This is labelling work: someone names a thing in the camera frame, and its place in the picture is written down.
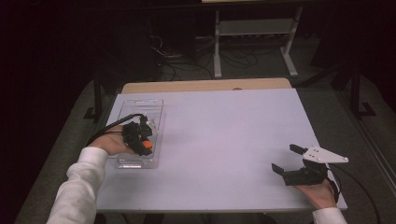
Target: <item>dark background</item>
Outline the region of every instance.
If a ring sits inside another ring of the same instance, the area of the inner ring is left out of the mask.
[[[192,53],[195,35],[213,35],[214,13],[150,17],[87,12],[73,1],[6,0],[0,4],[1,103],[5,110],[0,218],[2,223],[12,223],[74,102],[93,77],[99,77],[108,94],[126,82],[156,81],[158,56],[149,49],[149,33],[161,35],[172,48]],[[331,66],[358,51],[361,71],[395,109],[396,48],[392,42],[396,22],[391,9],[385,3],[373,7],[370,2],[307,7],[297,35],[322,37],[313,60],[317,66]],[[260,17],[261,13],[253,10],[250,15]],[[244,15],[225,13],[225,17]],[[180,38],[184,38],[182,45],[175,41]]]

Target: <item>gray carpet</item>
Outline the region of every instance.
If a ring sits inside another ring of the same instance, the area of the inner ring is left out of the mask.
[[[312,77],[321,69],[310,66],[310,60],[315,53],[316,39],[297,39],[291,50],[291,58],[294,60],[300,76],[290,78],[286,67],[277,50],[270,50],[268,53],[260,51],[257,55],[257,64],[247,68],[235,68],[222,61],[223,78],[252,78],[252,77],[287,77],[290,83],[295,84]],[[175,69],[177,75],[182,80],[209,79],[213,74],[210,54],[198,60],[198,64],[207,64],[207,69],[197,69],[197,66],[183,67],[189,71]],[[174,70],[164,67],[163,80],[170,80]],[[372,146],[367,143],[363,130],[369,131],[370,136],[375,140],[378,150],[389,162],[389,165],[396,165],[395,138],[396,135],[396,115],[389,110],[377,93],[375,86],[368,80],[362,81],[362,100],[367,101],[377,113],[376,117],[367,117],[356,120],[351,114],[346,104],[348,101],[345,91],[333,91],[329,87],[332,76],[327,76],[309,88],[299,89],[299,95],[304,105],[305,111],[311,121],[315,134],[324,148],[332,150],[350,159],[350,163],[342,164],[348,172],[352,173],[365,186],[373,196],[378,207],[382,223],[396,223],[396,200],[389,182],[381,171],[380,164],[372,152]],[[70,117],[64,125],[64,129],[54,144],[49,158],[43,167],[35,185],[33,186],[16,223],[45,223],[50,213],[56,191],[63,181],[66,180],[66,170],[77,160],[79,151],[85,145],[88,137],[93,134],[98,127],[104,125],[103,120],[99,124],[94,124],[90,119],[84,119],[88,107],[93,106],[92,84],[88,85],[84,92],[76,101]],[[108,109],[111,108],[111,99],[106,99],[104,104],[106,117]],[[333,168],[342,181],[343,194],[348,204],[348,209],[343,211],[348,223],[375,223],[375,212],[368,198],[361,188],[347,175]],[[257,223],[257,220],[250,215],[233,214],[227,220],[242,220],[242,223]],[[271,214],[277,223],[309,223],[312,220],[310,211],[292,214]],[[120,214],[106,214],[107,223],[126,223]],[[142,223],[144,214],[129,215],[131,223]],[[163,223],[186,223],[186,219],[181,216],[167,215]]]

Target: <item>right hand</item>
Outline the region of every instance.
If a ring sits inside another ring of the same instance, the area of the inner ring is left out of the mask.
[[[300,185],[294,186],[311,202],[317,209],[337,207],[332,193],[332,186],[329,181],[324,180],[323,183],[317,185]]]

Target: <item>white tabletop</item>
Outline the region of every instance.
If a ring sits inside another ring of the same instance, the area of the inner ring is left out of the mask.
[[[303,167],[289,144],[318,146],[295,89],[120,94],[107,123],[131,99],[163,99],[160,163],[116,169],[109,158],[99,212],[313,209],[271,169],[271,163],[286,171]],[[342,195],[338,206],[347,208]]]

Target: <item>hand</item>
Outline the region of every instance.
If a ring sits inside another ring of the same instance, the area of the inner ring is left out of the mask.
[[[317,209],[337,207],[334,195],[332,194],[332,186],[327,180],[324,180],[323,183],[317,185],[300,185],[294,187],[302,192],[309,202],[311,202]]]
[[[106,151],[108,155],[125,152],[134,154],[134,152],[123,142],[122,129],[122,125],[117,125],[107,130],[105,134],[93,140],[93,142],[89,144],[89,147],[99,147]]]

